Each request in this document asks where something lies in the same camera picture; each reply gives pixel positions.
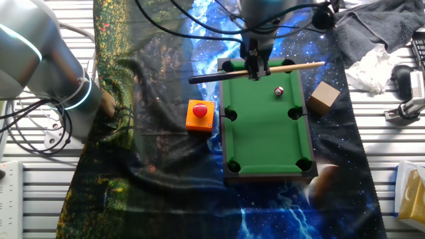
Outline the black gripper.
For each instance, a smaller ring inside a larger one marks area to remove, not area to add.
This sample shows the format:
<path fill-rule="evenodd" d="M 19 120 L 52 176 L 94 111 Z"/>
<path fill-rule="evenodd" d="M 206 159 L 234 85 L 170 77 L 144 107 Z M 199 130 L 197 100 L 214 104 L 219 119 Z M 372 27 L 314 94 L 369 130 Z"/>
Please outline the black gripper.
<path fill-rule="evenodd" d="M 248 78 L 258 81 L 259 77 L 271 75 L 268 61 L 272 53 L 272 40 L 243 36 L 242 42 L 240 55 L 245 61 Z"/>

